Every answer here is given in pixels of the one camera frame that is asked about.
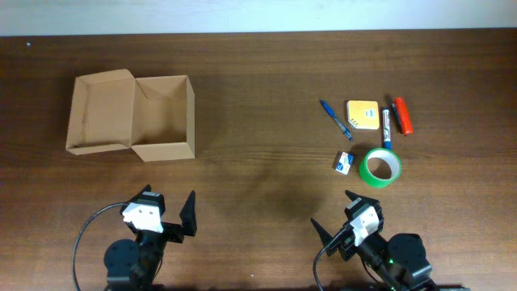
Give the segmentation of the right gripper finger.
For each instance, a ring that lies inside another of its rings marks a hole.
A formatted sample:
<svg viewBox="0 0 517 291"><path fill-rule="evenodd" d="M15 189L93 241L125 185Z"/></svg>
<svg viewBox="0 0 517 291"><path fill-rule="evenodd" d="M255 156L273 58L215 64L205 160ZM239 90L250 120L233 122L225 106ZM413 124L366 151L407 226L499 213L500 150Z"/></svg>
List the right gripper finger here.
<svg viewBox="0 0 517 291"><path fill-rule="evenodd" d="M315 219L311 218L310 221L322 241L325 253L332 256L338 249L338 237L331 236Z"/></svg>
<svg viewBox="0 0 517 291"><path fill-rule="evenodd" d="M368 205L371 205L371 206L375 206L375 205L378 205L380 203L376 199L373 199L373 198L367 197L367 196L361 196L361 195L358 195L358 194L356 194L356 193L354 193L352 191L349 191L349 190L346 190L345 194L351 200L351 203L347 206L348 209L353 208L359 202L364 202L364 203L366 203Z"/></svg>

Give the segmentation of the green tape roll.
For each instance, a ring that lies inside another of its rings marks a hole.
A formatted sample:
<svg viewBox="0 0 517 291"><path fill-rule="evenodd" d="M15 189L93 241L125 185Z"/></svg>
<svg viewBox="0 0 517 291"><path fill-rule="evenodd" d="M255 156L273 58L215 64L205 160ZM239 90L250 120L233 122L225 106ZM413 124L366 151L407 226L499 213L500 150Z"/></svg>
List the green tape roll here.
<svg viewBox="0 0 517 291"><path fill-rule="evenodd" d="M388 179L375 176L369 169L368 161L374 158L384 161L389 166L391 176ZM385 188L389 186L399 178L401 171L402 164L400 158L392 150L384 148L370 150L359 165L359 175L361 179L373 188Z"/></svg>

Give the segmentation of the brown cardboard box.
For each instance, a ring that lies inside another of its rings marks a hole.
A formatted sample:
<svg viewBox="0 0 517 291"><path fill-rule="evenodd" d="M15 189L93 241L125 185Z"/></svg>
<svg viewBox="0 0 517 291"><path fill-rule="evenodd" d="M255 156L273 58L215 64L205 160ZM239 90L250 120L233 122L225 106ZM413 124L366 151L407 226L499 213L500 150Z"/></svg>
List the brown cardboard box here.
<svg viewBox="0 0 517 291"><path fill-rule="evenodd" d="M112 70L75 78L65 148L133 150L142 161L195 157L195 93L187 75L136 78Z"/></svg>

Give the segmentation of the yellow sticky note pad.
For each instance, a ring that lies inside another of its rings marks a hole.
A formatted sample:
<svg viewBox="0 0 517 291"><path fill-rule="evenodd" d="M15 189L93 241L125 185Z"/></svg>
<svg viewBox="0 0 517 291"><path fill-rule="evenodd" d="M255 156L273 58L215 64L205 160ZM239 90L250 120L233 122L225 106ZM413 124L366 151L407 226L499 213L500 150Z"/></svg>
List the yellow sticky note pad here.
<svg viewBox="0 0 517 291"><path fill-rule="evenodd" d="M380 113L377 101L349 100L347 119L355 129L377 130L380 127Z"/></svg>

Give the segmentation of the red utility knife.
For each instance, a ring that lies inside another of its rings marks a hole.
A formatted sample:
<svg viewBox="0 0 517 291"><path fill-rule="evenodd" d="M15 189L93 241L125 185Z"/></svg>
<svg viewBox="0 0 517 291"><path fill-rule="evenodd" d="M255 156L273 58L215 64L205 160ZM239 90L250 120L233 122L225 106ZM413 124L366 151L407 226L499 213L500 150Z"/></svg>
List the red utility knife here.
<svg viewBox="0 0 517 291"><path fill-rule="evenodd" d="M397 97L392 106L400 125L401 133L405 136L413 134L414 127L405 100L402 97Z"/></svg>

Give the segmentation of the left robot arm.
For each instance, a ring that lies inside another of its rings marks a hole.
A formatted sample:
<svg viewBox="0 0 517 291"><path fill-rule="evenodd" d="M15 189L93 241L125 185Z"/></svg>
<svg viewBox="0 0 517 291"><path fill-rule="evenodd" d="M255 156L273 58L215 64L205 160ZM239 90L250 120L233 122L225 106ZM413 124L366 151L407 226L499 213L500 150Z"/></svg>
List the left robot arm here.
<svg viewBox="0 0 517 291"><path fill-rule="evenodd" d="M124 203L120 214L134 239L121 239L108 247L103 262L107 268L107 290L163 290L153 281L161 269L167 243L182 243L197 232L195 192L179 213L179 224L162 221L165 198L145 186Z"/></svg>

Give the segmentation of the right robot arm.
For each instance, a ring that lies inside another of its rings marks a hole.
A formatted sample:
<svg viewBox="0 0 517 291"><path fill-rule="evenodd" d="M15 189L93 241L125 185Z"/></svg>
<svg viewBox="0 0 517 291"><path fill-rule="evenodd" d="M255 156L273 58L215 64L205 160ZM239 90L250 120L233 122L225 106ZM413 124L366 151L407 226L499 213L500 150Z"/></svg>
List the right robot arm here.
<svg viewBox="0 0 517 291"><path fill-rule="evenodd" d="M323 289L317 274L318 260L322 255L338 252L345 261L358 255L364 268L373 270L389 290L437 290L421 237L401 233L384 239L380 235L384 227L380 202L348 190L345 194L351 200L344 209L347 221L335 235L329 234L316 220L310 220L322 241L322 249L313 261L317 287Z"/></svg>

